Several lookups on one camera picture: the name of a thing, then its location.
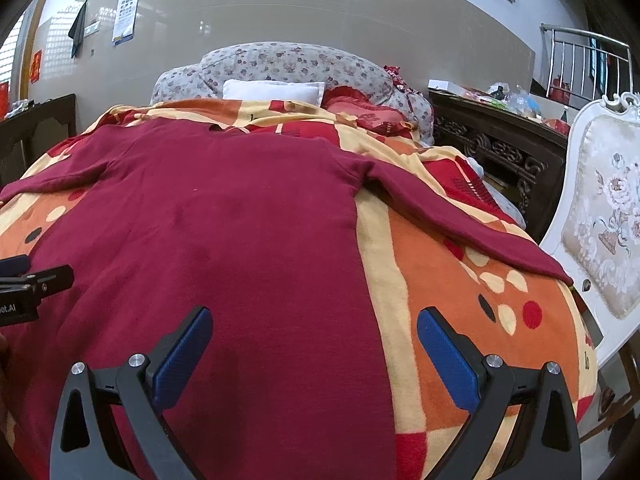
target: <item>tiled wall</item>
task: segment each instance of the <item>tiled wall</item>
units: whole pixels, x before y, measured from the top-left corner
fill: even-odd
[[[40,80],[30,98],[74,92],[79,128],[114,104],[145,105],[158,76],[230,44],[299,41],[341,48],[380,65],[402,67],[424,88],[430,78],[485,89],[495,81],[530,84],[534,54],[521,40],[466,0],[140,0],[133,40],[111,46],[117,0],[89,0],[85,38],[71,59],[66,36],[80,3],[38,29]]]

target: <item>long-sleeved garment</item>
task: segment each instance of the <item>long-sleeved garment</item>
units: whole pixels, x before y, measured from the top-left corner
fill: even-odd
[[[568,280],[535,244],[412,174],[295,134],[162,118],[103,126],[0,200],[90,182],[31,251],[34,270],[71,265],[74,286],[44,300],[39,321],[5,331],[8,408],[44,456],[74,362],[148,352],[202,304],[214,338],[166,418],[207,478],[393,478],[390,385],[356,241],[363,185],[417,224]]]

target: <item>screw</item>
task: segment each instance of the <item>screw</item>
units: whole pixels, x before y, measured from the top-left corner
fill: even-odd
[[[145,362],[145,357],[142,354],[133,354],[129,358],[129,366],[134,368],[140,366],[143,362]]]
[[[549,361],[546,364],[546,369],[549,370],[549,373],[552,373],[553,375],[558,375],[560,373],[560,365],[553,361]]]
[[[491,368],[500,368],[504,364],[504,361],[499,355],[491,354],[486,357],[486,363]]]
[[[84,372],[84,363],[76,363],[71,367],[71,373],[73,375],[78,375]]]

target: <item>pillow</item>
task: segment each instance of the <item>pillow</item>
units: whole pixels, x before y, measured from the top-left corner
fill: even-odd
[[[246,101],[299,101],[313,106],[322,104],[324,82],[285,83],[281,81],[238,81],[227,79],[223,99]]]

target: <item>railing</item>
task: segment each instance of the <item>railing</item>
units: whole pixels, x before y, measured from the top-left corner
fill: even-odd
[[[546,96],[549,98],[552,91],[557,89],[564,94],[575,96],[576,98],[583,99],[587,102],[596,99],[596,91],[600,95],[606,95],[612,97],[609,94],[610,90],[613,90],[615,86],[615,93],[620,95],[622,92],[633,92],[634,90],[634,76],[632,67],[631,50],[628,44],[622,41],[614,40],[602,34],[596,34],[588,30],[580,30],[578,28],[569,27],[556,27],[555,25],[540,25],[543,32],[551,32],[551,60],[549,63],[549,80],[546,85]],[[576,43],[576,40],[565,41],[558,38],[558,33],[567,36],[578,36],[579,38],[586,38],[587,44]],[[554,74],[558,74],[558,56],[559,49],[562,49],[561,59],[559,61],[559,86],[554,84]],[[576,64],[576,53],[582,53],[582,63]],[[609,71],[610,61],[615,61],[615,72]],[[568,72],[568,64],[571,63],[571,77],[568,83],[568,89],[566,83],[564,83],[564,76]],[[620,63],[626,63],[623,65],[623,72],[620,71]],[[577,91],[578,83],[575,78],[576,67],[578,68],[580,78],[580,91]],[[589,88],[589,79],[593,80],[593,88]],[[587,91],[585,92],[585,81],[588,81]]]

